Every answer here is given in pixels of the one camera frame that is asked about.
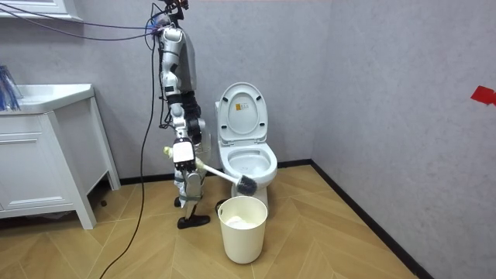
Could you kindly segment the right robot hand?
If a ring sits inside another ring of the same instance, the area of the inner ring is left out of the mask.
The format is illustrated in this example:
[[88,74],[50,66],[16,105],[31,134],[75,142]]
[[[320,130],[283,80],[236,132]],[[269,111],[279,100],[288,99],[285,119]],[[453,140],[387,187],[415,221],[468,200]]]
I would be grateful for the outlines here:
[[189,138],[177,138],[172,146],[173,162],[178,171],[195,171],[195,147]]

